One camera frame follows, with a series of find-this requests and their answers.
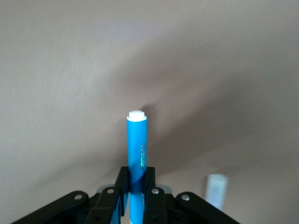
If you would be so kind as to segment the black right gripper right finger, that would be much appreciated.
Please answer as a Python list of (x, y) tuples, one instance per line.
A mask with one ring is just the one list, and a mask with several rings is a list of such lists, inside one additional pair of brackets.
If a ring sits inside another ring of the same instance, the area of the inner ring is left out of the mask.
[(236, 224), (233, 218), (192, 192), (177, 196), (156, 185), (155, 168), (145, 173), (144, 224)]

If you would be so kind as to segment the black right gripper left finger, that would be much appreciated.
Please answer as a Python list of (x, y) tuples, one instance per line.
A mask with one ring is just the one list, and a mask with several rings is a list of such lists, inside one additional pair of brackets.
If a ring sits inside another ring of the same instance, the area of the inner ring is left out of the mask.
[(115, 184), (89, 197), (73, 191), (14, 221), (15, 224), (119, 224), (128, 198), (128, 167), (121, 167)]

